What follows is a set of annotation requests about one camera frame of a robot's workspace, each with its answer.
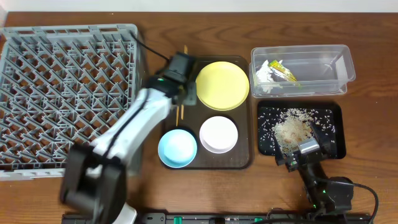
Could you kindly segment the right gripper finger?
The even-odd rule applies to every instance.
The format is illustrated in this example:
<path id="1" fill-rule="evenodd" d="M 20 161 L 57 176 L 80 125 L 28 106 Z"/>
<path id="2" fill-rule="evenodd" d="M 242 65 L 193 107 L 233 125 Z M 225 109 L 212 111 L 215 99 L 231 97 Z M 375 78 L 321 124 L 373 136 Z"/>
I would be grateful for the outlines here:
<path id="1" fill-rule="evenodd" d="M 279 143 L 278 143 L 276 137 L 273 136 L 272 139 L 274 140 L 274 146 L 275 146 L 275 153 L 274 154 L 275 154 L 276 164 L 278 166 L 286 165 L 289 160 L 284 158 L 284 156 L 283 156 L 283 154 L 282 154 L 282 152 L 280 150 L 280 146 L 279 146 Z"/>
<path id="2" fill-rule="evenodd" d="M 337 151 L 332 140 L 323 134 L 316 126 L 314 122 L 310 122 L 310 127 L 312 129 L 313 137 L 320 146 L 322 156 L 327 159 L 336 159 Z"/>

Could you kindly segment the white bowl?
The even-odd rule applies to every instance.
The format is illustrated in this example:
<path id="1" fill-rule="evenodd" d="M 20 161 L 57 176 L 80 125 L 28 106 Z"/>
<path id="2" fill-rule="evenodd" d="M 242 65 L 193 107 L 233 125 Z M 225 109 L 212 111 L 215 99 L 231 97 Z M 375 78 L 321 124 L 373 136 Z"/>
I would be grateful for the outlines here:
<path id="1" fill-rule="evenodd" d="M 199 137 L 206 150 L 223 154 L 232 150 L 239 134 L 236 125 L 229 118 L 213 116 L 202 124 Z"/>

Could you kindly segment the white napkin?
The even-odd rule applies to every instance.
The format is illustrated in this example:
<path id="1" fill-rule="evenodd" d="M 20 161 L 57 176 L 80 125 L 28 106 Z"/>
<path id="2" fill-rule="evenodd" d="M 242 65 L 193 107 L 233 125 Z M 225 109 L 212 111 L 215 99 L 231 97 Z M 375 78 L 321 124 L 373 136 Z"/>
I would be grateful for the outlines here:
<path id="1" fill-rule="evenodd" d="M 268 60 L 266 60 L 256 72 L 256 78 L 265 93 L 270 93 L 273 88 L 282 88 L 276 83 L 275 80 L 277 75 L 270 68 Z"/>

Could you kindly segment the green snack wrapper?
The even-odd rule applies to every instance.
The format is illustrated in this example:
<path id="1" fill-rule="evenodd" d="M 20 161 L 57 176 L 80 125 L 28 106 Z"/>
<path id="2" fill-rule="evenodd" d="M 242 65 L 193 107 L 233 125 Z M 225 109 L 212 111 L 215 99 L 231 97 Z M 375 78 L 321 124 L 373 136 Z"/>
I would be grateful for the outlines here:
<path id="1" fill-rule="evenodd" d="M 274 74 L 281 77 L 285 81 L 292 82 L 294 84 L 297 83 L 297 79 L 293 73 L 288 68 L 284 67 L 281 62 L 274 60 L 268 64 L 268 67 L 273 71 Z"/>

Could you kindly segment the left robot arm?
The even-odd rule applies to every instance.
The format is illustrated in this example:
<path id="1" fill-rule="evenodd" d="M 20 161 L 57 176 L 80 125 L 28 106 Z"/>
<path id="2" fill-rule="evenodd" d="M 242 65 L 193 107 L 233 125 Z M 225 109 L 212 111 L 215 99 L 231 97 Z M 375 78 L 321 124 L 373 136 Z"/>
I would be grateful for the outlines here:
<path id="1" fill-rule="evenodd" d="M 134 223 L 136 211 L 126 203 L 132 160 L 173 106 L 195 105 L 196 61 L 177 52 L 162 71 L 148 77 L 133 104 L 104 134 L 70 148 L 60 202 L 78 211 L 84 223 Z"/>

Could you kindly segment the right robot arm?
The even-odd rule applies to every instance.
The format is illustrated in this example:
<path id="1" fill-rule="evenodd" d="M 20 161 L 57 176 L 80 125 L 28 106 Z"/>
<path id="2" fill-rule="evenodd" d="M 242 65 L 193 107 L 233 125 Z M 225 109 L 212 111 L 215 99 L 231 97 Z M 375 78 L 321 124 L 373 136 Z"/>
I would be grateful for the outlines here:
<path id="1" fill-rule="evenodd" d="M 298 149 L 289 156 L 276 152 L 276 164 L 285 165 L 289 172 L 299 172 L 307 198 L 315 208 L 312 218 L 345 213 L 352 209 L 353 182 L 346 177 L 327 177 L 321 161 L 337 159 L 337 148 L 313 122 L 309 126 L 313 137 L 298 143 Z"/>

